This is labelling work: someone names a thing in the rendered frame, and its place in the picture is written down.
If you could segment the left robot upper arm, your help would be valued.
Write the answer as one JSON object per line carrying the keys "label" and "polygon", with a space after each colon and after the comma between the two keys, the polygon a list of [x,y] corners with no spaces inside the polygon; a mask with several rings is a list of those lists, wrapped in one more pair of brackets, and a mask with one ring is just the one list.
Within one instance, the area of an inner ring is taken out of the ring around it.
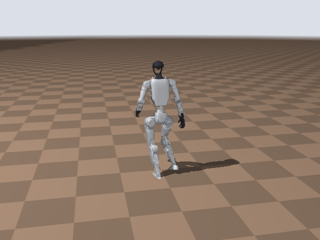
{"label": "left robot upper arm", "polygon": [[142,88],[141,88],[141,91],[140,91],[140,98],[138,100],[138,103],[139,104],[144,104],[145,103],[145,96],[146,96],[146,93],[147,93],[147,88],[149,88],[151,86],[151,80],[147,80],[147,81],[144,81],[142,83]]}

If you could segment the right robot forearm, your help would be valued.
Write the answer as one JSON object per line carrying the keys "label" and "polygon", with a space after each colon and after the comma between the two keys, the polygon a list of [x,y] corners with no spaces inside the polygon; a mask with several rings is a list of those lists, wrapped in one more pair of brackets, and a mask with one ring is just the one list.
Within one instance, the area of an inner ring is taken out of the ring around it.
{"label": "right robot forearm", "polygon": [[183,107],[182,107],[182,99],[180,101],[177,101],[176,105],[177,105],[178,115],[181,117],[181,113],[184,114]]}

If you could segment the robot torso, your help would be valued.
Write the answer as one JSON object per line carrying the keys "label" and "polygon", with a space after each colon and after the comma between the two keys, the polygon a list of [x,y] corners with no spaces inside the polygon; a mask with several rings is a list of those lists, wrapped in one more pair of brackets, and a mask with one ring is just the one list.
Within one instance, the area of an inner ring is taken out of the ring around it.
{"label": "robot torso", "polygon": [[[156,78],[156,77],[155,77]],[[167,113],[162,106],[167,105],[170,99],[170,81],[166,76],[165,79],[155,79],[152,77],[150,84],[150,98],[156,107],[156,112],[153,116],[156,117],[155,124],[166,124],[167,123]]]}

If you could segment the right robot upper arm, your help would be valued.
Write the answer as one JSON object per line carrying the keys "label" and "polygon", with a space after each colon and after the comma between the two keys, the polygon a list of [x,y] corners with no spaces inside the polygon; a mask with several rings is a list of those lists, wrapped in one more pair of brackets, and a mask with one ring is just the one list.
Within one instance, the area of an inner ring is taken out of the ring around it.
{"label": "right robot upper arm", "polygon": [[181,100],[181,97],[179,95],[179,90],[176,84],[176,81],[174,79],[168,79],[169,80],[169,86],[171,86],[172,92],[174,94],[173,100],[175,102],[178,102]]}

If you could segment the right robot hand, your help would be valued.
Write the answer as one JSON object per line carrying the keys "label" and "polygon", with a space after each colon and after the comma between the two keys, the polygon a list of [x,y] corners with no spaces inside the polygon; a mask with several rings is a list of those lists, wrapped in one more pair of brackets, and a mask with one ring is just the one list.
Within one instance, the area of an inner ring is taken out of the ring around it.
{"label": "right robot hand", "polygon": [[180,126],[178,126],[178,127],[180,127],[181,129],[183,129],[184,127],[185,127],[185,119],[184,119],[184,114],[183,113],[181,113],[180,114],[181,116],[179,116],[179,121],[178,121],[178,123],[180,122]]}

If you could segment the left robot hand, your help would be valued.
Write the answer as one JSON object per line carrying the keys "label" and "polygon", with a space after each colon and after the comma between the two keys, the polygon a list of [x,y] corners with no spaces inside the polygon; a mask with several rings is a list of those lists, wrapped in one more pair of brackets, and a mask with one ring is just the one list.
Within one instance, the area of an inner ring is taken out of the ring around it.
{"label": "left robot hand", "polygon": [[136,117],[139,118],[139,115],[138,115],[138,114],[140,114],[140,112],[141,112],[141,111],[137,111],[137,109],[136,109],[136,112],[135,112],[135,113],[136,113]]}

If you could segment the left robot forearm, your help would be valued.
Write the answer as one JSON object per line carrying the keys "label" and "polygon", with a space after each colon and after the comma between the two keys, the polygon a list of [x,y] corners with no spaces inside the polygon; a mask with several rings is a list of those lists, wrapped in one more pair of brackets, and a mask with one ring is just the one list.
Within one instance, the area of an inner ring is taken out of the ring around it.
{"label": "left robot forearm", "polygon": [[143,104],[140,104],[140,103],[138,103],[139,102],[139,98],[138,98],[138,101],[137,101],[137,109],[136,109],[136,111],[142,111],[142,108],[143,108]]}

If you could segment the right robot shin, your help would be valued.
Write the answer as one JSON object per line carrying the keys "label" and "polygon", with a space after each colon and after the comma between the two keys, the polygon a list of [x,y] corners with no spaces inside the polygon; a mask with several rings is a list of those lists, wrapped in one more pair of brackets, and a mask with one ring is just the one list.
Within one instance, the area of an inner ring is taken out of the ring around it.
{"label": "right robot shin", "polygon": [[167,157],[169,158],[172,166],[174,166],[174,164],[176,165],[176,162],[175,162],[175,159],[174,159],[173,149],[172,149],[172,146],[171,146],[170,141],[169,141],[168,138],[167,138],[167,140],[168,140],[168,145],[163,146],[163,149],[164,149]]}

